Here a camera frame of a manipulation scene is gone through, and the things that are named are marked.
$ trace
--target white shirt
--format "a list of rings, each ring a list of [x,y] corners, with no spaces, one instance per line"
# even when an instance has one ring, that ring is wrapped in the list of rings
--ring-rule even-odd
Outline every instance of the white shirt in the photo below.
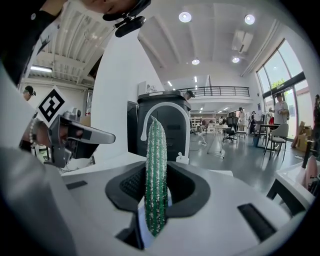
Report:
[[[239,125],[247,126],[247,114],[244,111],[239,113]]]
[[[279,114],[280,110],[289,110],[288,104],[285,101],[281,103],[277,102],[274,105],[274,123],[279,125],[287,123],[287,114]]]

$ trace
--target railing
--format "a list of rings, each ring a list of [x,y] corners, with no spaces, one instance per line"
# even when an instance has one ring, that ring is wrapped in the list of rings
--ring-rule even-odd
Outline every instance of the railing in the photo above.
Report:
[[[185,93],[186,91],[192,91],[195,97],[202,96],[243,96],[250,97],[249,87],[240,86],[207,86],[198,87],[197,89],[184,88],[178,89],[177,91]]]

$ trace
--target floor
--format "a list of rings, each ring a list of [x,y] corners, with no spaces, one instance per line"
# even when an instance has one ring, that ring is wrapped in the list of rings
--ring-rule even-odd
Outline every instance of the floor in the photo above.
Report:
[[[223,145],[225,152],[223,159],[215,153],[220,151],[217,137],[213,141],[209,154],[207,154],[208,147],[214,137],[213,134],[191,134],[190,136],[189,160],[191,165],[210,170],[232,171],[235,178],[244,181],[264,195],[267,195],[275,180],[275,171],[302,162],[302,160],[295,158],[295,155],[304,155],[302,152],[292,149],[291,143],[287,142],[284,161],[284,149],[281,150],[278,157],[272,153],[271,160],[269,160],[270,152],[267,151],[264,155],[264,150],[254,147],[252,136],[248,136],[246,141],[241,137],[238,143],[231,143],[227,140]]]

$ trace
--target air conditioner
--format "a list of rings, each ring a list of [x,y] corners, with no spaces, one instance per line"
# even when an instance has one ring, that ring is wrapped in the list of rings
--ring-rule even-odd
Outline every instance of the air conditioner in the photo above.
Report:
[[[236,30],[232,41],[232,50],[238,51],[240,54],[245,53],[248,51],[253,38],[253,34],[242,30]]]

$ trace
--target white pillar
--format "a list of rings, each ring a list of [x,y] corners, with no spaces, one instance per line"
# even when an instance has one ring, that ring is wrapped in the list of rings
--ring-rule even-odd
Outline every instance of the white pillar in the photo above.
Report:
[[[96,163],[126,154],[127,105],[137,102],[138,84],[146,82],[163,91],[159,77],[138,40],[139,30],[122,38],[110,39],[101,59],[94,83],[91,126],[116,136],[113,144],[100,145],[94,153]]]
[[[128,152],[127,145],[127,101],[131,68],[130,39],[134,33],[122,38],[114,35],[110,39],[94,83],[91,107],[91,126],[115,135],[113,144],[99,145],[94,153],[96,163]]]

